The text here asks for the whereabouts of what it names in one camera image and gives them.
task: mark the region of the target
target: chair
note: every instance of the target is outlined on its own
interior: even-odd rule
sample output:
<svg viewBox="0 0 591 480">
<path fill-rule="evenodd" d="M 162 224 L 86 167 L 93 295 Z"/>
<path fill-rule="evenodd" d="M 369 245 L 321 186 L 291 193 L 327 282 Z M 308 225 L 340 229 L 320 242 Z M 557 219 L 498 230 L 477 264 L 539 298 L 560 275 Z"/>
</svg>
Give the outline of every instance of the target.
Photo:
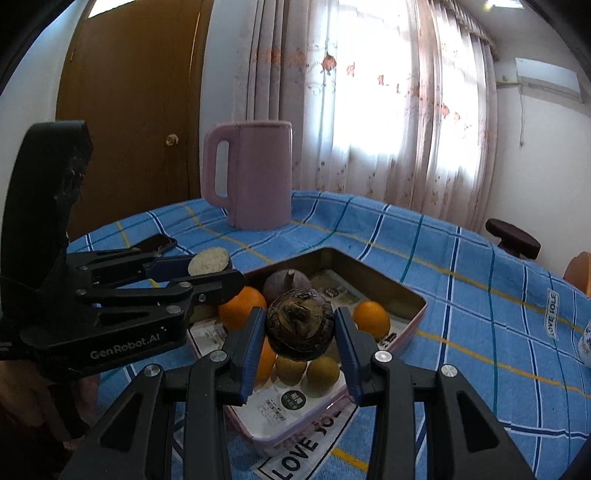
<svg viewBox="0 0 591 480">
<path fill-rule="evenodd" d="M 591 253 L 581 252 L 574 257 L 566 267 L 563 278 L 591 297 Z"/>
<path fill-rule="evenodd" d="M 531 260 L 538 258 L 541 249 L 540 243 L 515 225 L 490 218 L 486 221 L 485 228 L 489 233 L 501 239 L 499 247 L 507 253 L 517 258 L 522 255 Z"/>
</svg>

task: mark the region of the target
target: black circular label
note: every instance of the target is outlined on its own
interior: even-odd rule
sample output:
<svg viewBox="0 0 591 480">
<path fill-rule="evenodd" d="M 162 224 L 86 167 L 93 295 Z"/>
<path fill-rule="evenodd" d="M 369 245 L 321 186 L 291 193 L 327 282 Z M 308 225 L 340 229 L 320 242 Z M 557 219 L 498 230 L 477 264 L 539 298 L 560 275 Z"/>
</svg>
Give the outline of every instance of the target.
<svg viewBox="0 0 591 480">
<path fill-rule="evenodd" d="M 306 405 L 306 397 L 302 392 L 289 390 L 281 396 L 281 404 L 288 410 L 299 410 Z"/>
</svg>

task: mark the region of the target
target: door knob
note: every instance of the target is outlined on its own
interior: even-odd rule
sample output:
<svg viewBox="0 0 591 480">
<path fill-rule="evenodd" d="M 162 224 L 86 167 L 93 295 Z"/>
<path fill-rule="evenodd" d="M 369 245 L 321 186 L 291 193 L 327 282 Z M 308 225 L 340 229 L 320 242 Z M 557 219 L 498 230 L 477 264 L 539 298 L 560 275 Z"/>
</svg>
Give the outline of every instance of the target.
<svg viewBox="0 0 591 480">
<path fill-rule="evenodd" d="M 177 134 L 169 134 L 166 136 L 166 146 L 173 147 L 178 144 L 178 135 Z"/>
</svg>

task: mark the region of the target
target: wooden door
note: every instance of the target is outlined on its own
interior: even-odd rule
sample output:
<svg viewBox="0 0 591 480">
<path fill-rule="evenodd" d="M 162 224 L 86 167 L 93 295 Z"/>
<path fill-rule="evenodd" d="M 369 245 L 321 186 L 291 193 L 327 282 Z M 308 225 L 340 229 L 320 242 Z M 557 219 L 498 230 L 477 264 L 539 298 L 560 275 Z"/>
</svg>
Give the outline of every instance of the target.
<svg viewBox="0 0 591 480">
<path fill-rule="evenodd" d="M 135 0 L 90 18 L 89 5 L 83 15 L 56 111 L 57 119 L 85 120 L 94 145 L 71 239 L 200 196 L 199 94 L 212 3 Z"/>
</svg>

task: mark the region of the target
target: air conditioner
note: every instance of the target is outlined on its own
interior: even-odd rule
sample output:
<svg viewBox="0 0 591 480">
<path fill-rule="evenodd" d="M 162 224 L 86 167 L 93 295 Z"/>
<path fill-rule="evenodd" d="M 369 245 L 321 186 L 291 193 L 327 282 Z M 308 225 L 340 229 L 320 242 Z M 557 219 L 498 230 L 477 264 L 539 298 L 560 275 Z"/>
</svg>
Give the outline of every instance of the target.
<svg viewBox="0 0 591 480">
<path fill-rule="evenodd" d="M 520 83 L 583 102 L 576 72 L 543 61 L 527 59 L 516 59 L 516 61 L 517 80 Z"/>
</svg>

